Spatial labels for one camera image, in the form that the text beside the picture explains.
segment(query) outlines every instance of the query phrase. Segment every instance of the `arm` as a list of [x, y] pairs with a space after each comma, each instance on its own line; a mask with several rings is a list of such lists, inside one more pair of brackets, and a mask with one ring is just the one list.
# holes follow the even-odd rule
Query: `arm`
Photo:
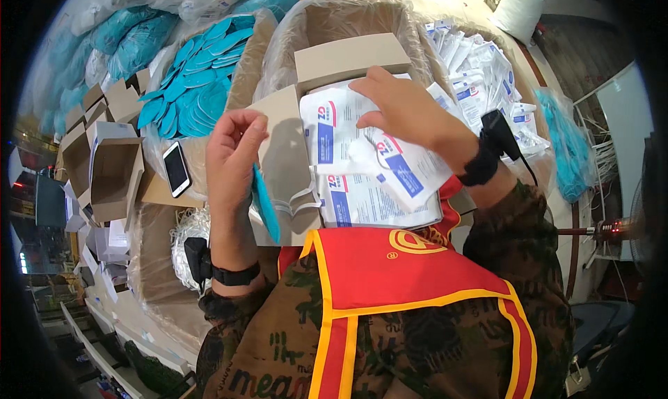
[[[240, 271], [258, 261], [248, 208], [253, 162], [268, 136], [266, 116], [255, 110], [231, 110], [216, 123], [206, 146], [209, 241], [215, 267]], [[248, 286], [225, 286], [212, 281], [213, 292], [225, 297], [243, 296], [263, 286], [262, 272]]]
[[[456, 175], [478, 153], [478, 137], [463, 122], [447, 113], [427, 91], [408, 79], [398, 79], [380, 67], [371, 67], [365, 78], [353, 81], [352, 90], [371, 99], [380, 111], [362, 116], [357, 127], [375, 126], [413, 144], [433, 150]], [[492, 179], [467, 187], [479, 209], [494, 206], [508, 194], [517, 177], [499, 161]]]

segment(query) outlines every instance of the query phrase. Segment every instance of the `teal face mask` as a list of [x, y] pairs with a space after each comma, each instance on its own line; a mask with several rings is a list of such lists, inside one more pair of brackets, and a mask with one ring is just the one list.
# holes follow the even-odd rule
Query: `teal face mask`
[[267, 193], [267, 186], [264, 184], [260, 169], [257, 164], [253, 165], [253, 184], [250, 186], [250, 191], [253, 194], [253, 204], [255, 209], [262, 218], [264, 227], [269, 231], [269, 235], [276, 244], [280, 241], [280, 225], [276, 218], [276, 211], [274, 205], [271, 204], [269, 194]]

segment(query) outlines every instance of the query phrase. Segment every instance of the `black wristband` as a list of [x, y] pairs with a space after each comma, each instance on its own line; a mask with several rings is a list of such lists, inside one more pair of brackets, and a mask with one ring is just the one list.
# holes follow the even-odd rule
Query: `black wristband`
[[229, 271], [213, 267], [213, 278], [225, 286], [248, 286], [259, 274], [260, 263], [255, 263], [241, 271]]
[[500, 157], [498, 149], [494, 146], [490, 148], [491, 142], [485, 139], [483, 132], [480, 133], [479, 143], [478, 153], [463, 167], [466, 174], [457, 176], [460, 182], [467, 187], [486, 184], [494, 177], [498, 169]]

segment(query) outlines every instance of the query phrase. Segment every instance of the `red vest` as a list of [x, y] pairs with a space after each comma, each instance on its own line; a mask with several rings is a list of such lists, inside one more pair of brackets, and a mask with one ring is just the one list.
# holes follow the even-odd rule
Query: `red vest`
[[[423, 236], [387, 228], [311, 230], [301, 257], [315, 251], [323, 290], [320, 331], [309, 399], [351, 397], [357, 317], [444, 306], [477, 297], [498, 298], [513, 332], [513, 362], [506, 399], [529, 398], [536, 378], [536, 341], [513, 286], [455, 252], [450, 231], [459, 214], [447, 199], [461, 188], [441, 189], [444, 220]], [[281, 251], [282, 273], [296, 256]]]

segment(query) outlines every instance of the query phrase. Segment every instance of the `white smartphone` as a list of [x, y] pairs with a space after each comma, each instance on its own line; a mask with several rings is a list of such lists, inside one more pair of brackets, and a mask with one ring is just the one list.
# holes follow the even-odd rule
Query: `white smartphone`
[[179, 197], [190, 187], [190, 175], [186, 167], [186, 159], [183, 157], [181, 144], [175, 142], [162, 155], [162, 160], [167, 170], [167, 178], [172, 191], [172, 197]]

